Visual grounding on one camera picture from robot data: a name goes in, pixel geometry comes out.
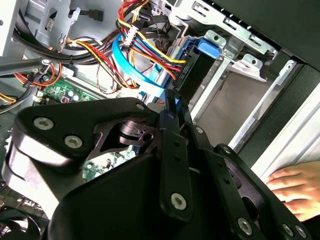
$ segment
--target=black metal bracket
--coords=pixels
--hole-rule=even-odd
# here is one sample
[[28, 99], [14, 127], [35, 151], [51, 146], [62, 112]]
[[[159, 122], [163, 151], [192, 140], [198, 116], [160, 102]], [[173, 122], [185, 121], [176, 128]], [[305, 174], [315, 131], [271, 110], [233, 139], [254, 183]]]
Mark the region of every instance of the black metal bracket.
[[[35, 124], [37, 118], [50, 119], [53, 126], [41, 129]], [[77, 136], [83, 144], [69, 147], [65, 143], [69, 135]], [[52, 238], [85, 238], [87, 233], [76, 223], [94, 219], [100, 211], [83, 209], [79, 216], [78, 201], [95, 204], [99, 199], [112, 209], [103, 210], [95, 224], [108, 225], [117, 238], [134, 234], [140, 239], [156, 239], [150, 235], [154, 222], [167, 237], [181, 234], [183, 239], [195, 239], [189, 238], [195, 229], [205, 232], [202, 239], [211, 239], [208, 229], [212, 223], [223, 239], [305, 239], [298, 229], [311, 239], [306, 228], [228, 146], [210, 145], [205, 131], [192, 124], [188, 104], [183, 99], [176, 104], [171, 90], [166, 91], [166, 109], [160, 114], [135, 98], [27, 108], [16, 118], [11, 146], [43, 167], [49, 166], [48, 171], [72, 172], [79, 171], [89, 158], [118, 152], [131, 144], [141, 149], [137, 157], [64, 198], [48, 231]], [[208, 210], [203, 206], [207, 197], [214, 201]], [[156, 212], [154, 218], [150, 212]], [[110, 220], [117, 214], [119, 218]], [[74, 216], [79, 219], [71, 221]], [[128, 216], [136, 227], [124, 224], [126, 230], [119, 233], [119, 224]], [[57, 226], [61, 222], [66, 226], [63, 230]]]
[[267, 238], [303, 239], [297, 229], [302, 229], [305, 233], [308, 230], [231, 148], [219, 144], [214, 152], [224, 158], [228, 168], [240, 179], [238, 196], [246, 203], [251, 218], [256, 220], [259, 217], [259, 227]]
[[161, 147], [159, 201], [163, 212], [174, 220], [189, 222], [193, 216], [193, 198], [186, 140], [180, 135], [175, 94], [166, 91], [166, 110], [160, 112]]

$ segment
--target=black connector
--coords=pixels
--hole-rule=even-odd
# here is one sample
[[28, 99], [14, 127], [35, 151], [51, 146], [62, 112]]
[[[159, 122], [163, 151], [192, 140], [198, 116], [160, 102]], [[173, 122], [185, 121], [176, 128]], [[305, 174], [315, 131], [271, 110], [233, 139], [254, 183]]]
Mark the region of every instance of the black connector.
[[94, 19], [96, 21], [99, 22], [103, 22], [104, 21], [104, 11], [100, 11], [100, 10], [89, 10], [89, 14], [88, 14], [89, 18]]

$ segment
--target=black cable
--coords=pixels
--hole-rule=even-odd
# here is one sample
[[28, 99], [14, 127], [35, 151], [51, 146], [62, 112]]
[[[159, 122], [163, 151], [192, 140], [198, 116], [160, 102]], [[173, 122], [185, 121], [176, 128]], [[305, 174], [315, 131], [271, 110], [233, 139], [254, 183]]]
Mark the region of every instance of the black cable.
[[[70, 11], [69, 11], [69, 15], [74, 14], [75, 11], [76, 11], [75, 9], [70, 10]], [[81, 10], [81, 11], [80, 11], [80, 15], [82, 15], [82, 16], [88, 16], [88, 15], [89, 15], [89, 11]], [[50, 18], [50, 19], [55, 19], [56, 16], [57, 16], [57, 11], [54, 12], [54, 13], [52, 13], [49, 18]]]
[[8, 75], [1, 75], [0, 79], [12, 79], [15, 78], [16, 76], [14, 74], [8, 74]]
[[[125, 12], [124, 16], [126, 17], [133, 9], [138, 8], [144, 3], [144, 1], [136, 2], [133, 5], [131, 5]], [[80, 55], [66, 55], [63, 53], [56, 53], [53, 51], [50, 51], [49, 49], [42, 46], [39, 41], [36, 40], [36, 38], [31, 33], [28, 25], [25, 21], [20, 21], [19, 25], [16, 25], [16, 29], [13, 32], [13, 38], [23, 44], [26, 48], [29, 50], [37, 53], [40, 57], [43, 57], [45, 59], [62, 63], [62, 64], [84, 64], [84, 65], [91, 65], [96, 62], [95, 58], [89, 53], [84, 53]], [[101, 46], [98, 48], [99, 51], [102, 51], [104, 49], [104, 46]], [[108, 57], [112, 54], [112, 44], [108, 46], [108, 48], [105, 51], [105, 55]]]
[[[46, 73], [48, 71], [48, 69], [50, 68], [49, 65], [45, 65], [42, 67], [41, 72], [42, 73]], [[38, 72], [35, 76], [33, 81], [38, 83], [40, 81], [40, 79], [43, 77], [44, 74], [42, 74], [40, 72]], [[26, 91], [20, 96], [18, 97], [17, 101], [15, 103], [12, 103], [10, 105], [2, 105], [0, 106], [0, 115], [3, 113], [6, 113], [7, 111], [15, 108], [16, 106], [20, 105], [21, 102], [23, 102], [24, 100], [26, 100], [27, 98], [29, 98], [30, 96], [33, 96], [36, 94], [37, 91], [37, 87], [36, 86], [29, 86]]]
[[[155, 27], [144, 27], [139, 30], [141, 33], [146, 34], [146, 33], [157, 33], [157, 29]], [[168, 35], [165, 31], [162, 29], [158, 29], [160, 34], [166, 34]]]

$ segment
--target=wire bundle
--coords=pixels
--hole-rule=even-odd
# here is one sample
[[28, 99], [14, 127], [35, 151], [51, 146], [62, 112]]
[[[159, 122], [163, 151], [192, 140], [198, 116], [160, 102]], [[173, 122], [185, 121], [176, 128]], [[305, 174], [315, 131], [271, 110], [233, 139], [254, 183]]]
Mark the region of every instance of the wire bundle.
[[[129, 6], [136, 6], [135, 12], [132, 17], [132, 24], [137, 20], [140, 9], [146, 5], [149, 2], [149, 0], [132, 0], [132, 1], [125, 1], [121, 8], [118, 10], [118, 20], [116, 22], [116, 25], [120, 24], [121, 28], [119, 30], [122, 33], [122, 39], [125, 38], [126, 34], [128, 33], [128, 30], [131, 28], [131, 25], [127, 22], [125, 22], [125, 16], [124, 16], [124, 9], [128, 8]], [[181, 64], [184, 64], [185, 60], [176, 60], [169, 56], [167, 56], [165, 53], [163, 53], [161, 50], [156, 48], [147, 38], [146, 36], [141, 32], [137, 32], [137, 37], [133, 41], [133, 45], [130, 47], [128, 54], [129, 62], [133, 67], [135, 67], [135, 55], [138, 54], [141, 55], [155, 64], [161, 66], [165, 71], [167, 71], [173, 80], [176, 80], [176, 72], [181, 72]]]
[[[169, 41], [169, 35], [164, 29], [159, 29], [157, 25], [157, 21], [155, 20], [155, 17], [152, 16], [151, 8], [149, 6], [149, 0], [129, 0], [124, 1], [121, 7], [118, 10], [118, 19], [116, 21], [116, 27], [117, 30], [112, 32], [110, 35], [108, 35], [105, 39], [102, 41], [99, 41], [95, 38], [92, 38], [90, 36], [83, 36], [77, 39], [68, 39], [66, 42], [65, 49], [70, 51], [83, 51], [85, 50], [85, 53], [82, 54], [76, 54], [76, 55], [68, 55], [63, 54], [61, 52], [52, 51], [52, 49], [47, 48], [43, 46], [40, 42], [36, 40], [36, 38], [31, 33], [28, 24], [26, 23], [23, 14], [21, 11], [19, 11], [18, 19], [16, 22], [15, 30], [13, 33], [13, 38], [23, 44], [26, 48], [29, 50], [37, 53], [40, 57], [45, 58], [46, 60], [50, 60], [53, 62], [59, 63], [59, 73], [57, 74], [57, 77], [55, 78], [56, 71], [54, 68], [54, 65], [51, 64], [50, 66], [45, 66], [46, 71], [51, 68], [52, 76], [49, 80], [45, 82], [40, 82], [39, 74], [34, 76], [34, 80], [30, 87], [26, 91], [26, 95], [30, 94], [31, 89], [37, 89], [38, 87], [48, 87], [51, 85], [54, 85], [59, 78], [61, 77], [62, 73], [62, 64], [66, 65], [96, 65], [98, 64], [98, 71], [97, 71], [97, 86], [100, 89], [100, 91], [104, 94], [113, 94], [115, 92], [118, 92], [121, 88], [127, 88], [127, 89], [137, 89], [139, 88], [139, 85], [133, 81], [132, 79], [125, 79], [122, 74], [119, 72], [117, 65], [115, 64], [115, 61], [112, 57], [112, 45], [115, 41], [117, 35], [119, 33], [122, 34], [123, 40], [125, 38], [125, 35], [128, 34], [129, 29], [131, 28], [131, 25], [134, 24], [138, 20], [138, 16], [140, 15], [141, 9], [146, 9], [147, 11], [150, 11], [151, 15], [151, 21], [145, 22], [144, 25], [147, 25], [147, 27], [143, 27], [139, 29], [137, 32], [137, 36], [134, 38], [132, 46], [130, 46], [129, 49], [124, 53], [126, 54], [126, 58], [130, 62], [130, 64], [133, 67], [136, 67], [136, 55], [140, 55], [142, 57], [145, 57], [153, 62], [153, 64], [157, 64], [161, 68], [163, 68], [165, 71], [167, 71], [173, 80], [176, 80], [176, 75], [181, 72], [182, 65], [185, 63], [184, 60], [176, 60], [169, 56], [167, 56], [165, 53], [163, 53], [161, 50], [156, 48], [149, 39], [157, 39], [162, 40], [166, 39]], [[133, 12], [132, 17], [126, 21], [125, 19], [128, 19], [127, 16]], [[166, 23], [165, 26], [170, 26], [168, 23], [168, 18], [165, 20], [165, 16], [162, 16], [161, 23]], [[112, 78], [112, 92], [107, 92], [103, 90], [99, 83], [99, 68], [103, 68]], [[28, 81], [28, 77], [26, 75], [23, 75], [21, 73], [16, 73], [15, 77], [22, 83], [25, 84]], [[16, 104], [20, 101], [17, 99], [10, 99], [7, 97], [4, 97], [3, 95], [0, 95], [1, 99], [6, 99], [10, 104]]]

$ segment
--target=silver screw head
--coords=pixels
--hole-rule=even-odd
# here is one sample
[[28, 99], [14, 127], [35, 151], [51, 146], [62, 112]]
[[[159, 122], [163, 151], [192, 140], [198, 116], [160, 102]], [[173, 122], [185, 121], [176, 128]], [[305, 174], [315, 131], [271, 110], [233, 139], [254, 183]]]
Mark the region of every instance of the silver screw head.
[[295, 229], [298, 231], [298, 233], [304, 238], [306, 239], [307, 238], [307, 234], [305, 233], [305, 231], [299, 227], [298, 225], [295, 226]]
[[69, 147], [69, 148], [72, 148], [72, 149], [78, 149], [80, 148], [82, 145], [83, 145], [83, 142], [82, 140], [77, 137], [77, 136], [67, 136], [65, 139], [64, 139], [64, 143]]
[[198, 133], [200, 133], [200, 134], [203, 134], [203, 133], [204, 133], [204, 131], [202, 130], [201, 127], [198, 127], [198, 126], [197, 126], [195, 129], [196, 129], [196, 131], [197, 131]]
[[44, 81], [48, 81], [48, 80], [49, 80], [49, 77], [48, 77], [48, 75], [43, 75], [43, 76], [42, 76], [42, 79], [43, 79]]
[[171, 203], [175, 209], [183, 211], [187, 208], [187, 202], [185, 198], [179, 193], [173, 193], [171, 195]]
[[141, 105], [140, 103], [136, 104], [136, 107], [140, 110], [145, 110], [145, 107], [143, 105]]
[[294, 232], [291, 230], [291, 228], [287, 224], [282, 224], [282, 227], [286, 231], [287, 234], [289, 234], [291, 237], [294, 236]]
[[223, 150], [224, 150], [227, 154], [230, 154], [230, 153], [231, 153], [230, 149], [229, 149], [228, 147], [226, 147], [226, 146], [223, 147]]
[[251, 235], [252, 234], [252, 228], [249, 224], [249, 222], [247, 220], [245, 220], [243, 217], [240, 217], [238, 219], [238, 224], [240, 229], [247, 235]]
[[54, 122], [46, 117], [38, 117], [33, 121], [35, 127], [41, 130], [50, 130], [54, 127]]

